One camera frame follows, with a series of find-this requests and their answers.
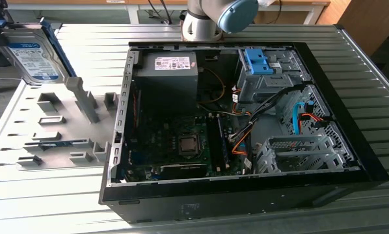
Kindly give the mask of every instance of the sticker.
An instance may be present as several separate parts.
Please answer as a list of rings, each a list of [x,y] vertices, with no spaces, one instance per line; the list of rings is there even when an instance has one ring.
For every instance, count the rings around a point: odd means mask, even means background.
[[[191,69],[190,57],[158,57],[155,70]]]
[[[235,103],[239,103],[239,96],[236,94],[232,95],[232,101]]]
[[[251,169],[251,167],[252,167],[252,163],[251,163],[251,161],[248,160],[248,158],[246,158],[246,160],[244,160],[244,164],[246,164],[246,166]]]
[[[271,67],[282,67],[279,62],[271,62],[270,65],[271,65]]]
[[[196,216],[199,215],[199,212],[200,212],[200,203],[182,205],[180,214]]]
[[[59,78],[57,69],[46,59],[47,55],[38,43],[10,43],[9,48],[34,78],[42,80]]]

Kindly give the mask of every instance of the metal table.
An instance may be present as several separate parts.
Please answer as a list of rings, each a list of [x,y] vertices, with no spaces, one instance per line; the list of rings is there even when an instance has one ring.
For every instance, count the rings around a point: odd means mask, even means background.
[[[119,90],[129,42],[178,41],[180,28],[70,24],[58,38],[86,88],[103,93]],[[226,39],[308,43],[389,172],[389,81],[347,32],[334,26],[255,25]],[[3,147],[23,141],[9,133],[21,109],[33,107],[26,99],[33,92],[22,82],[0,119],[0,162],[10,161]],[[319,209],[130,226],[98,204],[102,174],[103,167],[21,172],[14,163],[0,164],[0,233],[389,233],[389,182]]]

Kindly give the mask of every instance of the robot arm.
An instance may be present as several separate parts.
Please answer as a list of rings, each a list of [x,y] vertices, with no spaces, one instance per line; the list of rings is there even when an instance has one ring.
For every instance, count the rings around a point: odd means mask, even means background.
[[[215,41],[242,32],[258,14],[258,0],[190,0],[183,36],[190,41]]]

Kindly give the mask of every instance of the blue drive bay latch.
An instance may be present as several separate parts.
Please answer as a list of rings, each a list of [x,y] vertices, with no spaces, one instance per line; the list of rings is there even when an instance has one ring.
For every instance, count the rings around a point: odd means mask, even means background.
[[[246,49],[246,59],[254,75],[272,75],[275,73],[267,63],[267,57],[262,49]]]

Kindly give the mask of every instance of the motherboard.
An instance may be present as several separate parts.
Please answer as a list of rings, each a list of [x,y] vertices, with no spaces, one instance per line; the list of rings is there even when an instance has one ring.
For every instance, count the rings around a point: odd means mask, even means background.
[[[131,181],[242,174],[242,160],[228,153],[227,138],[234,133],[230,115],[149,117],[138,131],[130,156]]]

